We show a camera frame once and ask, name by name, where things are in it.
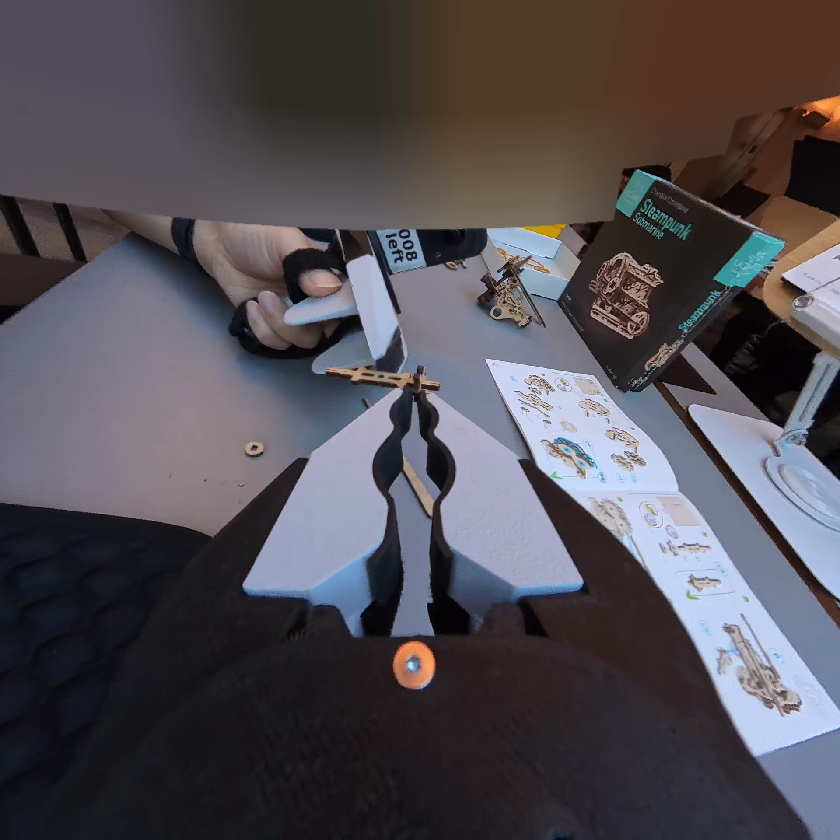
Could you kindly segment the dark wooden model assembly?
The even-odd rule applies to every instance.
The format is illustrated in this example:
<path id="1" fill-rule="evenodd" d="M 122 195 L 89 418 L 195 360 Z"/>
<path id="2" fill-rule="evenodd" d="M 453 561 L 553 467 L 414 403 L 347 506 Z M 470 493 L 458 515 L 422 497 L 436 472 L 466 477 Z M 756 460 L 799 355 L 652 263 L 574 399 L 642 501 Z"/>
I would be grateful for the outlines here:
<path id="1" fill-rule="evenodd" d="M 499 269 L 488 269 L 481 278 L 486 290 L 476 301 L 495 320 L 512 320 L 520 328 L 535 321 L 546 328 L 546 322 L 522 283 L 521 272 L 528 259 L 525 255 L 516 256 Z"/>

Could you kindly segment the printed instruction sheet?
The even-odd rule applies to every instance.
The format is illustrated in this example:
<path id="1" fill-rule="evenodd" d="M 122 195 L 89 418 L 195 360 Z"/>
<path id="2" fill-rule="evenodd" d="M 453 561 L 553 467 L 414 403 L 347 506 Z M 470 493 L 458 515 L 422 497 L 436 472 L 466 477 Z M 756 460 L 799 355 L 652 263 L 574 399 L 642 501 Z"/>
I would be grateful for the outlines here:
<path id="1" fill-rule="evenodd" d="M 840 245 L 835 245 L 821 254 L 783 273 L 783 279 L 804 293 L 815 291 L 839 281 Z"/>

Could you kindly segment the dark chair frame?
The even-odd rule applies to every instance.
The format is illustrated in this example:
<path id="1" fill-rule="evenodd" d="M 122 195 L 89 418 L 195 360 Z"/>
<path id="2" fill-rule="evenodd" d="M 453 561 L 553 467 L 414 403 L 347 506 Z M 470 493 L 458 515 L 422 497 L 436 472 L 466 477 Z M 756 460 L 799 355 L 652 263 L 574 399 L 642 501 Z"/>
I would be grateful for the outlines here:
<path id="1" fill-rule="evenodd" d="M 17 255 L 1 255 L 1 322 L 88 262 L 68 205 L 52 203 L 52 207 L 65 236 L 70 261 L 42 257 L 18 199 L 1 195 L 3 218 L 18 249 Z"/>

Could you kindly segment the person's left hand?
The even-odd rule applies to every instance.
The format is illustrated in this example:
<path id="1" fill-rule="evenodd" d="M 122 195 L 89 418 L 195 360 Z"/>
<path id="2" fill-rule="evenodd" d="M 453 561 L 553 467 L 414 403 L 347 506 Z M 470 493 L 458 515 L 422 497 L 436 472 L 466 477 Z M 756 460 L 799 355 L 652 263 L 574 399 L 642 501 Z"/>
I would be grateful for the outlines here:
<path id="1" fill-rule="evenodd" d="M 257 341 L 274 350 L 313 349 L 340 326 L 337 319 L 285 323 L 287 287 L 282 260 L 317 244 L 294 227 L 199 220 L 193 232 L 196 257 L 235 305 L 245 303 Z"/>

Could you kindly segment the wooden document stand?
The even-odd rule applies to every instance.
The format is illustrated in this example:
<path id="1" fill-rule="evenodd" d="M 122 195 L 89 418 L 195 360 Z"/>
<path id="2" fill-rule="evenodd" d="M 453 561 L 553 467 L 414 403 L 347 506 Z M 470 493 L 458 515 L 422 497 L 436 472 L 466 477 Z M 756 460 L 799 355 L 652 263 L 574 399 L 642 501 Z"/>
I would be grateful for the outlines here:
<path id="1" fill-rule="evenodd" d="M 783 427 L 716 408 L 688 414 L 709 444 L 819 584 L 839 596 L 839 483 L 806 446 L 818 407 L 838 377 L 838 281 L 804 293 L 782 275 L 838 245 L 839 222 L 782 258 L 763 287 L 768 308 L 786 317 L 818 349 L 812 370 Z"/>

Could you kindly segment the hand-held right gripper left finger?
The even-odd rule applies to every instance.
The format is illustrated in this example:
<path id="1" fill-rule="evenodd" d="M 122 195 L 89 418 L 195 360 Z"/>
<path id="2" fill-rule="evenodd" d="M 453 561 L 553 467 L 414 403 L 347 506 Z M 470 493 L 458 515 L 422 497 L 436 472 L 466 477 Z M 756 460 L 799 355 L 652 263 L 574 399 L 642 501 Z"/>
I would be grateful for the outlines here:
<path id="1" fill-rule="evenodd" d="M 335 606 L 355 636 L 392 634 L 403 591 L 396 507 L 409 391 L 315 449 L 243 582 L 247 595 Z"/>

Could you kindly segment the long flat wooden stick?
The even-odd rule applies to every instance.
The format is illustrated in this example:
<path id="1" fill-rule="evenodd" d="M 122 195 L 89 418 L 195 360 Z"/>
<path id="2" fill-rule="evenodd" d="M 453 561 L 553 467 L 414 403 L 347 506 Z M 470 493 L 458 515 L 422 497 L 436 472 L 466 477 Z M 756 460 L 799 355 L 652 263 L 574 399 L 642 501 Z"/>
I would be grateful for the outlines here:
<path id="1" fill-rule="evenodd" d="M 434 516 L 434 499 L 405 455 L 403 455 L 402 473 L 410 485 L 414 496 L 423 508 L 427 518 L 431 520 Z"/>

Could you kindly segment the slotted wooden axle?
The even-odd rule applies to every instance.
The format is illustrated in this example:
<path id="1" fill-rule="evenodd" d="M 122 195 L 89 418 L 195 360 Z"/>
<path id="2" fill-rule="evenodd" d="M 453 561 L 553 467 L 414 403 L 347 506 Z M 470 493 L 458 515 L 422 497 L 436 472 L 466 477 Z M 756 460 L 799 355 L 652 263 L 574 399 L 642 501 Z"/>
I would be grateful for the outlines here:
<path id="1" fill-rule="evenodd" d="M 341 379 L 353 385 L 371 385 L 385 389 L 403 389 L 406 386 L 414 387 L 415 374 L 412 373 L 388 373 L 375 371 L 366 367 L 356 369 L 340 369 L 329 367 L 325 375 L 333 379 Z"/>

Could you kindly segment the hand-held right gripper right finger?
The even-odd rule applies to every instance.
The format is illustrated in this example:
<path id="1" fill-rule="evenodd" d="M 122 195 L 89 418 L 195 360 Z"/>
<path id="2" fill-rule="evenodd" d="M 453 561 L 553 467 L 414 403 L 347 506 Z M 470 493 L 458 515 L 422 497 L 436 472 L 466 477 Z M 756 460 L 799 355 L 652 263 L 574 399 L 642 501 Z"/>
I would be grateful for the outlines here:
<path id="1" fill-rule="evenodd" d="M 416 397 L 428 476 L 438 488 L 429 619 L 467 634 L 492 606 L 580 591 L 583 579 L 520 459 L 432 394 Z"/>

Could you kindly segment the assembly instruction booklet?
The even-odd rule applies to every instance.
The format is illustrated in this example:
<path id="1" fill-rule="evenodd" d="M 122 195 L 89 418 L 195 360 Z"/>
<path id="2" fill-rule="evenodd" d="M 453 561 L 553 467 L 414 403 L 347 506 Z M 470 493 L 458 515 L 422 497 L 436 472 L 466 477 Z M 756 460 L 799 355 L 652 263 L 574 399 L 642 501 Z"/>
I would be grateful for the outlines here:
<path id="1" fill-rule="evenodd" d="M 486 360 L 536 465 L 656 582 L 758 757 L 838 729 L 838 707 L 679 492 L 670 463 L 588 374 Z"/>

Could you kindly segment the black model kit box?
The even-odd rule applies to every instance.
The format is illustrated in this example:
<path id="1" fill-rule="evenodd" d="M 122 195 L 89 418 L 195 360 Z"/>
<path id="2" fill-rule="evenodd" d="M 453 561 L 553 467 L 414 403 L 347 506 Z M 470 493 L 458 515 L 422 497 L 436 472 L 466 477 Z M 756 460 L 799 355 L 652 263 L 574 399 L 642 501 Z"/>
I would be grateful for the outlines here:
<path id="1" fill-rule="evenodd" d="M 640 392 L 784 241 L 636 169 L 559 299 L 622 392 Z"/>

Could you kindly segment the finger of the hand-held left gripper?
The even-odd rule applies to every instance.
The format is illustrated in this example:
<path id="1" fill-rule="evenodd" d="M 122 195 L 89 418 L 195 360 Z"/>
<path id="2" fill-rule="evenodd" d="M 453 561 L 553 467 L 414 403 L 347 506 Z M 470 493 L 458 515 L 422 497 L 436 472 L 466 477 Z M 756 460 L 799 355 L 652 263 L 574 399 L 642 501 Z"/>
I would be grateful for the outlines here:
<path id="1" fill-rule="evenodd" d="M 402 373 L 407 356 L 403 331 L 375 257 L 352 259 L 346 267 L 361 326 L 344 336 L 344 360 L 353 368 Z"/>

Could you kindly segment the white cardboard tray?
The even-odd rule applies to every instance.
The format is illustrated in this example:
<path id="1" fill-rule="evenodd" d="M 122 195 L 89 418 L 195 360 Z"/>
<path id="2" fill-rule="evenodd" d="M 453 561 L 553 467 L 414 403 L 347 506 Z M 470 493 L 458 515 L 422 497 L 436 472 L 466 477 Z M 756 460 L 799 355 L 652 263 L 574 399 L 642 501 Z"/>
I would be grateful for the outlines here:
<path id="1" fill-rule="evenodd" d="M 546 238 L 522 227 L 490 227 L 484 257 L 492 270 L 512 257 L 527 256 L 521 281 L 533 297 L 558 301 L 581 261 L 562 238 Z"/>

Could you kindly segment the black honeycomb cushion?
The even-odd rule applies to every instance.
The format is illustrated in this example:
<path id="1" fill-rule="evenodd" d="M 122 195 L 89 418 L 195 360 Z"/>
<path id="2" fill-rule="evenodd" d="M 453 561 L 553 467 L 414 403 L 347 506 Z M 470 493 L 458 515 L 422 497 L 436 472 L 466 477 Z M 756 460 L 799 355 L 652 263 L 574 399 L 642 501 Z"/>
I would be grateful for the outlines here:
<path id="1" fill-rule="evenodd" d="M 171 524 L 1 505 L 1 837 L 36 838 L 126 651 L 210 541 Z"/>

